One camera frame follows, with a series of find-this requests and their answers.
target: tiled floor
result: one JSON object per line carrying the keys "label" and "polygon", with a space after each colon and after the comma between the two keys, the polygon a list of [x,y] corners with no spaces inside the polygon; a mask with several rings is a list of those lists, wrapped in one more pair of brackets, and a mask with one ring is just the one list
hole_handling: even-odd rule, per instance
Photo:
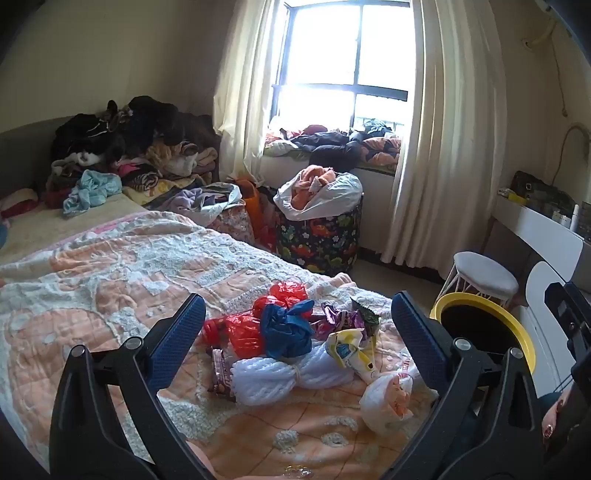
{"label": "tiled floor", "polygon": [[387,267],[357,260],[349,274],[359,288],[393,297],[401,290],[407,290],[425,314],[429,314],[441,285],[412,277]]}

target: metal screw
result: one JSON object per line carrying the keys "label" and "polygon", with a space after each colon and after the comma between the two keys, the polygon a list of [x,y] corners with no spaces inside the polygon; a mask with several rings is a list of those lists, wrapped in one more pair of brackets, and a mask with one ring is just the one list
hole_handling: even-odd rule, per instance
{"label": "metal screw", "polygon": [[76,345],[72,350],[70,350],[70,355],[82,356],[85,350],[86,348],[84,347],[84,345]]}
{"label": "metal screw", "polygon": [[456,340],[456,347],[466,352],[472,348],[472,344],[466,339],[458,338],[458,340]]}
{"label": "metal screw", "polygon": [[523,352],[517,347],[513,347],[511,349],[511,355],[513,355],[515,358],[523,358]]}
{"label": "metal screw", "polygon": [[142,344],[142,339],[140,337],[130,337],[125,341],[125,348],[128,350],[135,350],[139,348]]}

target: blanket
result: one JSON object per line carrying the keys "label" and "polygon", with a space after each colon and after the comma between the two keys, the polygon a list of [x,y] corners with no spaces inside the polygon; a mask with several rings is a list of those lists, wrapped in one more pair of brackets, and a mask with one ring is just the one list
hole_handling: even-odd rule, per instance
{"label": "blanket", "polygon": [[[98,351],[144,336],[192,292],[205,299],[209,318],[246,310],[280,280],[304,283],[318,304],[348,308],[354,297],[381,317],[377,368],[391,371],[411,361],[390,318],[391,302],[357,288],[345,274],[313,274],[170,212],[96,231],[0,267],[0,407],[46,467],[53,401],[72,346]],[[197,341],[158,396],[179,431],[226,478],[283,475],[303,466],[315,478],[378,479],[433,399],[426,387],[413,387],[412,422],[380,438],[359,414],[360,379],[326,390],[295,388],[287,401],[245,408],[207,392],[211,374]],[[111,392],[134,452],[148,459],[121,393]]]}

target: yellow trash bin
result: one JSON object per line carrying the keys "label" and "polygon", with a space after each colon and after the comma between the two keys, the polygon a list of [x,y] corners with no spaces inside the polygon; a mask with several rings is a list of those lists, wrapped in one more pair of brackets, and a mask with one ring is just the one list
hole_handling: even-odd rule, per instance
{"label": "yellow trash bin", "polygon": [[530,336],[512,314],[472,293],[441,297],[430,317],[440,322],[453,338],[464,337],[500,364],[509,348],[520,348],[530,372],[535,369],[535,348]]}

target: clothes pile on bed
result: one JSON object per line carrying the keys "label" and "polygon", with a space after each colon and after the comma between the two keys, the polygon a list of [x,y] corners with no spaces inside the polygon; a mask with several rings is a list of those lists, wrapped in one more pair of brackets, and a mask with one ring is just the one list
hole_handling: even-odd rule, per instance
{"label": "clothes pile on bed", "polygon": [[[143,193],[161,179],[194,179],[215,170],[218,144],[209,115],[182,113],[149,96],[135,97],[122,109],[110,100],[102,114],[79,113],[57,129],[47,203],[59,206],[81,187],[86,170],[98,172],[96,178],[116,174],[124,191]],[[154,196],[145,194],[148,201]]]}
{"label": "clothes pile on bed", "polygon": [[209,115],[182,113],[149,96],[122,109],[110,100],[102,114],[80,113],[57,129],[46,203],[75,216],[124,193],[147,210],[180,213],[253,244],[240,190],[206,188],[217,180],[218,149]]}

